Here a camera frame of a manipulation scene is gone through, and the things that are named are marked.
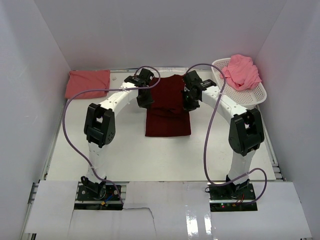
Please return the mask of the dark red t-shirt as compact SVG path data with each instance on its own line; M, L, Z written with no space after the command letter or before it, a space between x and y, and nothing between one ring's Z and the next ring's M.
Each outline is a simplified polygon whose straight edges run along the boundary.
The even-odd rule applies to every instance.
M162 77L150 89L153 103L146 111L146 137L185 137L191 135L190 114L183 108L183 76Z

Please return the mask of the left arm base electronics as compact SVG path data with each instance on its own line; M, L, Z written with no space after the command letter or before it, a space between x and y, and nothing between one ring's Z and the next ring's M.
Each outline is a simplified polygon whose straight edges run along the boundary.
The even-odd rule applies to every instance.
M75 210L88 211L121 211L123 204L120 201L122 186L112 183L93 182L82 176L75 197Z

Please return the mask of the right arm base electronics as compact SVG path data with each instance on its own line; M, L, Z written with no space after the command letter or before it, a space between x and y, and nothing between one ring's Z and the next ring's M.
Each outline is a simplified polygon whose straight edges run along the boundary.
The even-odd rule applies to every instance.
M209 194L209 205L212 213L227 212L256 212L256 194L251 183L248 186L233 192L229 185L218 187L208 185L205 190Z

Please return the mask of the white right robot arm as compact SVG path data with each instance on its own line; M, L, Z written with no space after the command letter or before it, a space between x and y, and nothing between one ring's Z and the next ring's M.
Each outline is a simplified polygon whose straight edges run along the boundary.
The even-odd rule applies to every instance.
M225 187L226 195L236 200L249 185L249 173L253 156L265 140L261 113L238 105L223 90L208 79L202 80L194 70L183 76L185 84L182 92L183 107L190 112L199 108L200 103L213 107L212 117L220 114L229 124L228 143L231 147L231 167L225 183L211 183L212 188Z

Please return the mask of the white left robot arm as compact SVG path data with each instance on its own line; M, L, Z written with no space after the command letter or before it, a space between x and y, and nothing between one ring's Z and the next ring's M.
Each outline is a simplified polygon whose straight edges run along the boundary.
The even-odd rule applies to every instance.
M88 193L99 200L105 196L106 187L100 184L106 179L106 173L100 169L104 165L104 154L116 134L116 116L132 100L136 99L140 108L149 108L154 102L151 81L154 73L142 68L138 75L128 76L120 88L99 104L88 106L84 133L89 147L89 167L86 177L93 182Z

